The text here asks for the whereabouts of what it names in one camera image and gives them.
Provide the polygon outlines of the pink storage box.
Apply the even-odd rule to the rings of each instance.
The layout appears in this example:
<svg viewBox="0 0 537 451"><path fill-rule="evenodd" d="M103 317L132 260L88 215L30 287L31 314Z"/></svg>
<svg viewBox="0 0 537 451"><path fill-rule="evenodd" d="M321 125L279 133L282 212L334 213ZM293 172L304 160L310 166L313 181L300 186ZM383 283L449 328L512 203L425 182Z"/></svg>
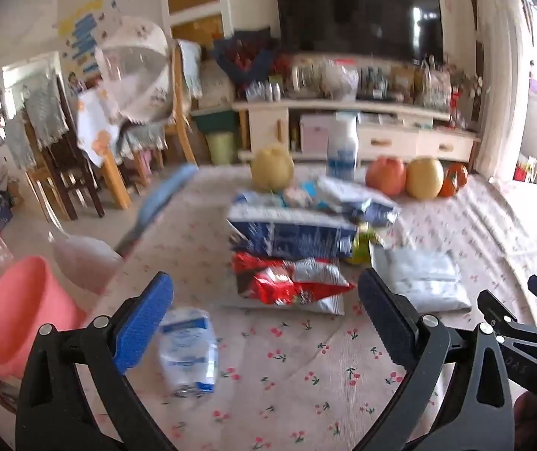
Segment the pink storage box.
<svg viewBox="0 0 537 451"><path fill-rule="evenodd" d="M300 117L300 145L303 154L325 155L334 115L303 114Z"/></svg>

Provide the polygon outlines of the red white snack wrapper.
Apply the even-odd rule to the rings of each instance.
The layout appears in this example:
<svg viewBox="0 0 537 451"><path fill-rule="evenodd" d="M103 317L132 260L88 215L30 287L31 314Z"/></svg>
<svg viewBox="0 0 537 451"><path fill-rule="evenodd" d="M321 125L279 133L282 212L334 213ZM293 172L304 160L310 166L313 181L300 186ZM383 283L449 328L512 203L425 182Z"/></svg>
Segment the red white snack wrapper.
<svg viewBox="0 0 537 451"><path fill-rule="evenodd" d="M308 306L355 288L337 264L314 257L288 261L235 253L231 271L239 296L266 306Z"/></svg>

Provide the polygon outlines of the yellow green snack wrapper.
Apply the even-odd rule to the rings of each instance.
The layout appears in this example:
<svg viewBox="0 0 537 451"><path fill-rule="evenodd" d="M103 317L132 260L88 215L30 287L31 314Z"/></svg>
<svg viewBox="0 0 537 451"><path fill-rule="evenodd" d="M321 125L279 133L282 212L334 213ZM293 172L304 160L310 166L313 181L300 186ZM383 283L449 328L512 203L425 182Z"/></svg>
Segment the yellow green snack wrapper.
<svg viewBox="0 0 537 451"><path fill-rule="evenodd" d="M371 249L382 246L380 233L368 225L363 225L353 240L351 256L346 258L346 262L352 266L370 265Z"/></svg>

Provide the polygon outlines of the white mesh food cover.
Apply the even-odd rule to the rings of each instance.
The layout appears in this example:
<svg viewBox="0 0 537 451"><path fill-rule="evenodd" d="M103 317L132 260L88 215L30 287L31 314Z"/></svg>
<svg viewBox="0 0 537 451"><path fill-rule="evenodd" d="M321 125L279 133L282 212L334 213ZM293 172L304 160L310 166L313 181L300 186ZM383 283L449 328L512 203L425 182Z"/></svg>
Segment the white mesh food cover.
<svg viewBox="0 0 537 451"><path fill-rule="evenodd" d="M168 39L160 26L141 17L121 18L115 34L95 50L110 116L151 123L171 111Z"/></svg>

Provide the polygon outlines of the orange tangerine with leaf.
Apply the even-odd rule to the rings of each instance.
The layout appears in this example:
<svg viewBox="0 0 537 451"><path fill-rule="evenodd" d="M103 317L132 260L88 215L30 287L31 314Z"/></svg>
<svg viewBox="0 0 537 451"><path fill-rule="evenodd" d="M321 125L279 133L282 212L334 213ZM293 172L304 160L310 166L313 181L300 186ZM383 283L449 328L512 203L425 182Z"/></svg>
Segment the orange tangerine with leaf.
<svg viewBox="0 0 537 451"><path fill-rule="evenodd" d="M442 198L454 197L460 189L464 188L468 181L468 170L464 164L451 164L443 179L443 185L439 196Z"/></svg>

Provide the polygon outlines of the dark wooden chair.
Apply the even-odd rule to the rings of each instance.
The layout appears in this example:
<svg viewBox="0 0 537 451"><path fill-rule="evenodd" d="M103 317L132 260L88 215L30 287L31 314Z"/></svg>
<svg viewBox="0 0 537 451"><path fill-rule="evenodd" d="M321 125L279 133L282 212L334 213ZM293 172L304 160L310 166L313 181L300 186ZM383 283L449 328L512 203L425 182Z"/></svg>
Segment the dark wooden chair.
<svg viewBox="0 0 537 451"><path fill-rule="evenodd" d="M78 218L73 200L92 201L98 217L105 214L90 161L77 145L76 125L56 72L29 94L23 108L26 137L32 160L26 178L46 217L59 208L61 218Z"/></svg>

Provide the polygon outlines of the blue cushion edge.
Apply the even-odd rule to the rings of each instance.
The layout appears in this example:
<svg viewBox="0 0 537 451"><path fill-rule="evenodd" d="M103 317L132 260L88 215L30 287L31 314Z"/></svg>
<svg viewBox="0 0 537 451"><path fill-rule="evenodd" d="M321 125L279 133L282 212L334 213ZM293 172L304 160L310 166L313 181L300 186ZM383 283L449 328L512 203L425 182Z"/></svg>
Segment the blue cushion edge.
<svg viewBox="0 0 537 451"><path fill-rule="evenodd" d="M148 195L139 208L134 226L118 242L115 251L121 257L128 257L135 244L142 237L146 229L162 213L166 205L186 184L196 175L199 167L187 163L171 174L155 191Z"/></svg>

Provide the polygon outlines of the white yogurt bottle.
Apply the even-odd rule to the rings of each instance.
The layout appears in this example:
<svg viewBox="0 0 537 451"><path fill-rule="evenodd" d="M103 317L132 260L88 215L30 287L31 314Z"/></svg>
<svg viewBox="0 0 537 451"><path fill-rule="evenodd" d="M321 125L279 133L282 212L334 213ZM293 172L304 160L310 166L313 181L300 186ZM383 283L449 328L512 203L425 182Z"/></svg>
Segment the white yogurt bottle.
<svg viewBox="0 0 537 451"><path fill-rule="evenodd" d="M337 112L327 141L327 175L344 181L355 179L359 153L358 115Z"/></svg>

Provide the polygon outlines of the yellow pear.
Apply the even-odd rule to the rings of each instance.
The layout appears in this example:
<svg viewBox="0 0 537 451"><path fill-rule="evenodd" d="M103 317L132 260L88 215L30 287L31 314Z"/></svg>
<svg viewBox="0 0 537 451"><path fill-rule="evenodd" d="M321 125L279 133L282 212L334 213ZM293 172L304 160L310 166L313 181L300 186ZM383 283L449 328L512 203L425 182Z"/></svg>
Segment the yellow pear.
<svg viewBox="0 0 537 451"><path fill-rule="evenodd" d="M443 186L443 165L436 158L414 159L406 169L406 191L412 198L430 201L436 198Z"/></svg>
<svg viewBox="0 0 537 451"><path fill-rule="evenodd" d="M294 169L294 161L282 145L263 148L250 164L252 182L260 191L283 191L291 184Z"/></svg>

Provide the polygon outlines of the wooden dining chair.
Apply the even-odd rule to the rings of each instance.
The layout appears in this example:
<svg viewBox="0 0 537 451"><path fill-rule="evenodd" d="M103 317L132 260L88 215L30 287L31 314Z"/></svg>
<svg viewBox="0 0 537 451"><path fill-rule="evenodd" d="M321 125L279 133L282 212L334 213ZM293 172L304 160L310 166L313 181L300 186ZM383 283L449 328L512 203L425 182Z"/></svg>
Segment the wooden dining chair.
<svg viewBox="0 0 537 451"><path fill-rule="evenodd" d="M190 142L191 109L193 102L202 97L201 46L195 42L174 39L171 43L171 115L164 122L164 137L178 139L186 161L196 165L196 157Z"/></svg>

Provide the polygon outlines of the cherry print tablecloth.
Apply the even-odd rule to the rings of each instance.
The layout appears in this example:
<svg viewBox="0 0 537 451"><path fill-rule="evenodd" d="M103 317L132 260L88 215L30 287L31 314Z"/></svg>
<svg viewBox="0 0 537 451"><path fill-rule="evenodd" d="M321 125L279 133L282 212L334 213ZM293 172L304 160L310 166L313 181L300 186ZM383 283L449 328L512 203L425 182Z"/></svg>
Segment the cherry print tablecloth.
<svg viewBox="0 0 537 451"><path fill-rule="evenodd" d="M157 425L181 450L349 450L398 389L404 372L387 356L358 295L341 316L240 309L231 278L235 196L244 166L204 167L136 244L93 308L110 315L158 272L177 306L199 306L217 337L213 393L178 398L149 347L128 378ZM537 326L537 185L469 179L454 198L404 201L380 234L387 247L445 251L471 297L489 290L517 319Z"/></svg>

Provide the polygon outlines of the black flat television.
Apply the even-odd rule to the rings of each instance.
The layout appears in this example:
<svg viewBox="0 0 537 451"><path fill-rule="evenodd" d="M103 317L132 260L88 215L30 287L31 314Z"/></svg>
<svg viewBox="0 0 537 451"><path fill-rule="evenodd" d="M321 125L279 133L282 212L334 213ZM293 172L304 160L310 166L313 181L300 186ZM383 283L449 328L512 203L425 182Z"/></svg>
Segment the black flat television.
<svg viewBox="0 0 537 451"><path fill-rule="evenodd" d="M277 0L288 51L443 61L440 0Z"/></svg>

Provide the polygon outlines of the white tv cabinet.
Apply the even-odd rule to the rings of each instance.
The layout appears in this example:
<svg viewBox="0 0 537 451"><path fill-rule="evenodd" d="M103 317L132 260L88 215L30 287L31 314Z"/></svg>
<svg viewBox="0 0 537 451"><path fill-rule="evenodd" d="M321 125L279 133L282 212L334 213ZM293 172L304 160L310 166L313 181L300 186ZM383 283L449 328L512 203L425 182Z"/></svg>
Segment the white tv cabinet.
<svg viewBox="0 0 537 451"><path fill-rule="evenodd" d="M410 161L416 157L469 163L477 135L443 127L446 112L400 103L333 100L236 102L242 149L239 159L251 160L265 147L280 144L296 161L327 159L327 137L334 117L342 112L358 121L359 159L381 156Z"/></svg>

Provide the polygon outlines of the red apple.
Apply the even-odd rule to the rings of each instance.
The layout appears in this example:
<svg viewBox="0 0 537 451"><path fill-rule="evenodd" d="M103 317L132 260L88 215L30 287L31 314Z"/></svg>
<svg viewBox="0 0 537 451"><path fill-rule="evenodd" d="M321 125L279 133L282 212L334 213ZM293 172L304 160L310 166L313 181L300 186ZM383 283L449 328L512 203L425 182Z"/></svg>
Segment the red apple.
<svg viewBox="0 0 537 451"><path fill-rule="evenodd" d="M367 169L365 184L388 197L396 197L405 189L406 166L394 157L379 157Z"/></svg>

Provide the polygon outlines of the crushed blue silver carton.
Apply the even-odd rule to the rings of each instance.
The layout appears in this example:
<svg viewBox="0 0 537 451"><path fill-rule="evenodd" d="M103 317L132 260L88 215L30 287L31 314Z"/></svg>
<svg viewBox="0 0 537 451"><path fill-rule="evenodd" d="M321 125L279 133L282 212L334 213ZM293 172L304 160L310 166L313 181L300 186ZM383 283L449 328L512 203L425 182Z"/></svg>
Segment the crushed blue silver carton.
<svg viewBox="0 0 537 451"><path fill-rule="evenodd" d="M330 176L316 180L315 197L351 222L367 223L373 227L390 226L400 214L400 206L380 191Z"/></svg>

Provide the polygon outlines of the grey white snack pouch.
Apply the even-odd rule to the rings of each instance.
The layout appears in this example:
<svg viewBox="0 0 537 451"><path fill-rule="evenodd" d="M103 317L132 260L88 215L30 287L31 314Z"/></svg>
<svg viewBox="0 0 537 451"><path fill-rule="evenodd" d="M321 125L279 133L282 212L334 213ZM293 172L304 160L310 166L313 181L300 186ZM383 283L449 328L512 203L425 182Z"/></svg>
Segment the grey white snack pouch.
<svg viewBox="0 0 537 451"><path fill-rule="evenodd" d="M374 247L372 267L394 294L406 297L418 313L471 310L459 267L450 253L411 247Z"/></svg>

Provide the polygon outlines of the dining table with cloth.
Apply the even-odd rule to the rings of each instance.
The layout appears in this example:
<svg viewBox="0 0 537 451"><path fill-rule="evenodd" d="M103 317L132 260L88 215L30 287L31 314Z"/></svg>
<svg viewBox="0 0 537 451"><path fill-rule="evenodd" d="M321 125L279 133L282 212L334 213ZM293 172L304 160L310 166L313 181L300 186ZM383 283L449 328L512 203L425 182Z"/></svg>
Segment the dining table with cloth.
<svg viewBox="0 0 537 451"><path fill-rule="evenodd" d="M160 123L134 124L118 116L111 118L109 99L102 86L90 89L78 98L77 143L91 163L101 170L115 205L131 207L131 197L120 166L132 160L139 182L146 186L150 166L147 151L161 153L168 148Z"/></svg>

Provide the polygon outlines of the pink plastic trash bucket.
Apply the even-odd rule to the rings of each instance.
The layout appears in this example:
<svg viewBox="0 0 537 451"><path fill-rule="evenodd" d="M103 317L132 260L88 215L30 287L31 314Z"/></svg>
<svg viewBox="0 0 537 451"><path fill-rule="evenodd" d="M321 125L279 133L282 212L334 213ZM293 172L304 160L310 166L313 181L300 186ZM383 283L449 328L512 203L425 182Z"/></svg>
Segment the pink plastic trash bucket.
<svg viewBox="0 0 537 451"><path fill-rule="evenodd" d="M24 257L0 277L0 379L22 379L44 324L79 328L86 313L56 280L43 257Z"/></svg>

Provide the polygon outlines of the dark flower bouquet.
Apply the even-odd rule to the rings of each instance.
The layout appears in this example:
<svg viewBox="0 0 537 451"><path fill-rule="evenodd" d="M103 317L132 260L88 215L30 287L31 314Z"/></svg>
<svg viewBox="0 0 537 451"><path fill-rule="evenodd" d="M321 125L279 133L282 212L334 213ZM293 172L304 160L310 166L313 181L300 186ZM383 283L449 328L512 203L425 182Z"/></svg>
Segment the dark flower bouquet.
<svg viewBox="0 0 537 451"><path fill-rule="evenodd" d="M270 27L235 30L231 37L214 40L212 56L235 86L265 82L277 57L278 41Z"/></svg>

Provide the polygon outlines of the yellow pear left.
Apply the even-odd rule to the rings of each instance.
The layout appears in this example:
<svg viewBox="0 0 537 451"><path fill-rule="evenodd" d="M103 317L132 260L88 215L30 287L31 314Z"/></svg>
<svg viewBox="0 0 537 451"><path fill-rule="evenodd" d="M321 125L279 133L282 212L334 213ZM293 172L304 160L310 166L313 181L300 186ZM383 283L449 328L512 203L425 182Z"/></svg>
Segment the yellow pear left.
<svg viewBox="0 0 537 451"><path fill-rule="evenodd" d="M294 169L294 161L282 145L263 148L250 164L252 182L260 191L283 191L291 184Z"/></svg>

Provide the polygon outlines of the yellow pear right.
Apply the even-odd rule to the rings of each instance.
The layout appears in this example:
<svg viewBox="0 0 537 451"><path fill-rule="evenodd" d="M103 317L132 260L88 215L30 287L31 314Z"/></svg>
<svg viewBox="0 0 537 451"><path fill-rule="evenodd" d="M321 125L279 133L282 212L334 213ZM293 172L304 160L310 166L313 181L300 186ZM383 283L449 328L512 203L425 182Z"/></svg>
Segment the yellow pear right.
<svg viewBox="0 0 537 451"><path fill-rule="evenodd" d="M414 159L406 169L406 191L412 198L430 201L436 198L443 186L443 165L436 158Z"/></svg>

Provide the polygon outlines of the green waste bin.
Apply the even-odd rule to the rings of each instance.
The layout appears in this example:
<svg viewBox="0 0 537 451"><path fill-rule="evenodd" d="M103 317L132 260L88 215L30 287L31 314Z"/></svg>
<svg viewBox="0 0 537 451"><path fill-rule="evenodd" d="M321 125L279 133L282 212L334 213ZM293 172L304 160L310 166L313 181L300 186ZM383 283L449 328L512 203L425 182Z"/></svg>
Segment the green waste bin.
<svg viewBox="0 0 537 451"><path fill-rule="evenodd" d="M213 132L206 136L211 163L214 166L233 164L236 158L236 140L232 132Z"/></svg>

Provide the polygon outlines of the grey round stool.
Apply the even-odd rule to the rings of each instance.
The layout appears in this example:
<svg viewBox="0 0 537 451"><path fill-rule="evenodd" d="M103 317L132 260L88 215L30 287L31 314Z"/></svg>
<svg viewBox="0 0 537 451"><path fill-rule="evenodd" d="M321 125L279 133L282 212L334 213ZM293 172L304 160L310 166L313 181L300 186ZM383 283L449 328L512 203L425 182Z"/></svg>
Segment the grey round stool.
<svg viewBox="0 0 537 451"><path fill-rule="evenodd" d="M55 263L65 278L95 294L104 292L124 262L107 243L93 237L60 235L50 245Z"/></svg>

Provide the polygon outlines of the blue white milk carton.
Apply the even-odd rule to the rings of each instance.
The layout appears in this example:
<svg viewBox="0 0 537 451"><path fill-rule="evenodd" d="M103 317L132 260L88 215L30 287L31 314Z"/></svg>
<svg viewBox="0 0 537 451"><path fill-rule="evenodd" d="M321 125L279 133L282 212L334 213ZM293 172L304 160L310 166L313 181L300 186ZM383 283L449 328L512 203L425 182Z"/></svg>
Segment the blue white milk carton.
<svg viewBox="0 0 537 451"><path fill-rule="evenodd" d="M289 261L350 257L357 233L343 217L304 209L237 204L228 211L227 221L233 250Z"/></svg>

